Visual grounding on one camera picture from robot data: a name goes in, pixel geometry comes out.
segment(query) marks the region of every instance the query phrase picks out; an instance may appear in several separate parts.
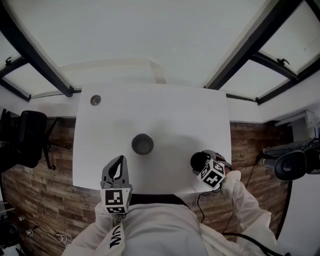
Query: white protective suit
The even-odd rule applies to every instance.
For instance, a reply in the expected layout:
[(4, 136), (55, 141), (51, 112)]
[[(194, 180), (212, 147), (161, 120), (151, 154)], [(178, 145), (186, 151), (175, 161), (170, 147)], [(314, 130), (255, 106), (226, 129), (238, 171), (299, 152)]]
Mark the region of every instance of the white protective suit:
[[(242, 234), (250, 236), (283, 254), (269, 229), (271, 213), (262, 210), (257, 200), (240, 182), (240, 171), (231, 171), (222, 192), (232, 199)], [(95, 207), (95, 223), (88, 226), (68, 245), (63, 256), (262, 256), (259, 247), (243, 238), (231, 242), (198, 222), (185, 205), (136, 204), (119, 216), (108, 214), (101, 202)]]

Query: person's arm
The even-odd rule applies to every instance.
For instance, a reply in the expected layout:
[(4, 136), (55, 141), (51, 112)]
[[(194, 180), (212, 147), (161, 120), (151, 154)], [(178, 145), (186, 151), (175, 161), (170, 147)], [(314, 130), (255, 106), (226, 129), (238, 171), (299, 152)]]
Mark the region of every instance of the person's arm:
[(115, 215), (108, 214), (102, 203), (98, 203), (94, 208), (95, 223), (90, 224), (84, 231), (82, 231), (64, 251), (65, 255), (70, 255), (71, 250), (75, 252), (77, 247), (95, 250), (102, 240), (107, 236), (109, 231), (114, 227)]
[[(226, 171), (222, 184), (222, 192), (231, 199), (233, 211), (236, 215), (241, 233), (247, 235), (273, 251), (279, 251), (274, 233), (269, 229), (271, 213), (259, 207), (256, 198), (250, 194), (240, 181), (238, 170)], [(257, 249), (250, 241), (237, 238), (237, 243)]]

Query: white table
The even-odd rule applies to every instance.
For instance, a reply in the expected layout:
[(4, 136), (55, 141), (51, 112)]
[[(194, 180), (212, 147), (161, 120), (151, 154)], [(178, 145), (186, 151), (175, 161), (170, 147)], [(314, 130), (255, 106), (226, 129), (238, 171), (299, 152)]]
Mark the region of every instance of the white table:
[[(101, 96), (97, 106), (90, 103), (93, 95)], [(131, 147), (142, 133), (154, 142), (148, 155), (137, 155)], [(90, 84), (82, 89), (73, 145), (74, 186), (100, 189), (103, 168), (124, 155), (133, 193), (210, 191), (190, 166), (191, 156), (205, 149), (231, 162), (222, 91), (167, 84)]]

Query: black chair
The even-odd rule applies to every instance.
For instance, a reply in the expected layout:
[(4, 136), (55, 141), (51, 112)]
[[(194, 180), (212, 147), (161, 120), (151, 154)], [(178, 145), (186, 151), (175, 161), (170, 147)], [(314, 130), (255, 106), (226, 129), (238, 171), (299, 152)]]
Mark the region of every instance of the black chair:
[(51, 151), (51, 145), (61, 147), (49, 141), (49, 136), (58, 120), (56, 118), (46, 132), (47, 116), (41, 112), (27, 110), (21, 113), (17, 125), (14, 126), (11, 124), (10, 112), (4, 109), (0, 130), (0, 173), (16, 164), (29, 168), (36, 167), (41, 159), (42, 150), (48, 169), (55, 170), (56, 166), (50, 164), (48, 151)]

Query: wood panel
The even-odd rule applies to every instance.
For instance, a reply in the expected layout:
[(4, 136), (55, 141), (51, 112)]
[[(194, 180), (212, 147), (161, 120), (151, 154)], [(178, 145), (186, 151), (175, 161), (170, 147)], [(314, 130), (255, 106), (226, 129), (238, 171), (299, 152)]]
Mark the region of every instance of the wood panel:
[[(232, 165), (241, 171), (244, 184), (247, 184), (256, 157), (263, 148), (288, 143), (291, 138), (287, 128), (274, 127), (272, 124), (231, 123), (230, 127)], [(74, 132), (75, 119), (62, 119), (54, 128), (50, 140), (72, 144)], [(53, 146), (50, 158), (57, 165), (54, 171), (47, 169), (43, 157), (33, 169), (16, 165), (3, 173), (4, 194), (7, 201), (16, 207), (16, 211), (24, 214), (27, 219), (47, 231), (53, 229), (74, 239), (95, 221), (94, 208), (100, 201), (100, 193), (98, 190), (72, 186), (72, 149)], [(277, 180), (272, 170), (256, 165), (247, 189), (257, 198), (261, 208), (272, 213), (270, 228), (276, 233), (285, 206), (288, 184)], [(201, 220), (197, 198), (198, 194), (183, 197)], [(206, 216), (204, 224), (223, 232), (233, 215), (230, 201), (217, 193), (202, 196), (200, 205)], [(237, 231), (235, 216), (232, 216), (226, 231)], [(40, 228), (34, 230), (33, 237), (24, 236), (22, 240), (35, 255), (61, 255), (65, 248)]]

